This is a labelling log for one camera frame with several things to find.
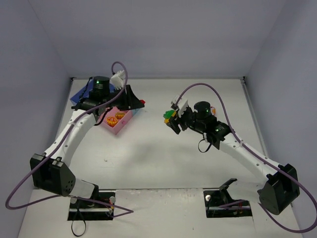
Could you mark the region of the green curved lego brick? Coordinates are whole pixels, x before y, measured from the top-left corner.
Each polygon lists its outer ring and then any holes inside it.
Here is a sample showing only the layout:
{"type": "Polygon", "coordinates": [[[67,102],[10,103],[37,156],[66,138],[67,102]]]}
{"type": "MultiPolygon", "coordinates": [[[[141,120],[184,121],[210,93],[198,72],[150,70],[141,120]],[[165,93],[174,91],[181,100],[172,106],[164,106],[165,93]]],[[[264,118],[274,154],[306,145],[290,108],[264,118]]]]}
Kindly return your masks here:
{"type": "Polygon", "coordinates": [[[164,117],[165,119],[169,119],[174,113],[175,113],[175,110],[166,111],[166,112],[163,114],[163,117],[164,117]]]}

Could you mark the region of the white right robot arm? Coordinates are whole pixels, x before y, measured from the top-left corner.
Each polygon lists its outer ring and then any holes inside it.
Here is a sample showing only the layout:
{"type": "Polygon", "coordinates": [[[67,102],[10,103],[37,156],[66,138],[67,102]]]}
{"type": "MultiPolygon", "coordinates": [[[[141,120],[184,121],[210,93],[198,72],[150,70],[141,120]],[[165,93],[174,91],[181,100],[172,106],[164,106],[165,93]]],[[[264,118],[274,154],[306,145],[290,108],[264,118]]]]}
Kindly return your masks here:
{"type": "Polygon", "coordinates": [[[255,177],[255,182],[241,182],[234,178],[223,189],[232,199],[246,199],[260,203],[267,211],[279,215],[300,194],[297,171],[266,158],[260,152],[250,152],[251,147],[236,139],[229,125],[219,121],[211,113],[206,101],[193,108],[188,102],[171,103],[171,112],[164,114],[164,122],[176,134],[191,129],[203,136],[203,140],[237,160],[255,177]]]}

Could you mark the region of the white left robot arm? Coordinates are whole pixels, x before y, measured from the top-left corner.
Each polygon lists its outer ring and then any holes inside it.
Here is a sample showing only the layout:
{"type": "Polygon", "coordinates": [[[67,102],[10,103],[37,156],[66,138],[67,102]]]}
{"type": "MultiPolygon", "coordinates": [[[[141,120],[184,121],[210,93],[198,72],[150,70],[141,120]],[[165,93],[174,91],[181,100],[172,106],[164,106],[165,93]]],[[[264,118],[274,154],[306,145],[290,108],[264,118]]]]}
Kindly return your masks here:
{"type": "Polygon", "coordinates": [[[144,104],[119,73],[111,78],[94,76],[92,81],[89,95],[72,106],[72,116],[55,142],[43,154],[34,154],[30,159],[36,188],[64,197],[99,197],[98,185],[77,178],[69,168],[73,155],[108,109],[129,111],[143,108],[144,104]]]}

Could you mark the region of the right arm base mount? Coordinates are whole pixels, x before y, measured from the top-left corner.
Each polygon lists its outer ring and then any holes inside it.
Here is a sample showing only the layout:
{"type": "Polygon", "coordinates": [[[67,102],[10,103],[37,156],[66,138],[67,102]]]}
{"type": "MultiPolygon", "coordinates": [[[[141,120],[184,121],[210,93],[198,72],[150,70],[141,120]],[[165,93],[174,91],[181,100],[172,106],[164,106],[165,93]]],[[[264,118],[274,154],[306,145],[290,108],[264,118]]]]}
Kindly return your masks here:
{"type": "Polygon", "coordinates": [[[234,200],[220,190],[204,190],[204,201],[207,218],[241,218],[252,217],[249,201],[234,200]]]}

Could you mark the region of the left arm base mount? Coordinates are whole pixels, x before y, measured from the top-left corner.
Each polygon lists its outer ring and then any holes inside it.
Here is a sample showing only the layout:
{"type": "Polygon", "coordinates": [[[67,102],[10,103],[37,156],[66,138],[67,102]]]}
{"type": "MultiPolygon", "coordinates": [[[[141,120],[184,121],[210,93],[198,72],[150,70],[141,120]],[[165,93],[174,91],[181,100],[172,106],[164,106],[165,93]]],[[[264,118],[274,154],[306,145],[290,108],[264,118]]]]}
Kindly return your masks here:
{"type": "MultiPolygon", "coordinates": [[[[100,190],[99,201],[114,204],[115,191],[114,190],[100,190]]],[[[79,221],[84,218],[85,221],[107,221],[113,220],[113,206],[105,206],[98,203],[92,203],[84,200],[76,200],[74,203],[70,202],[68,211],[68,221],[79,221]]]]}

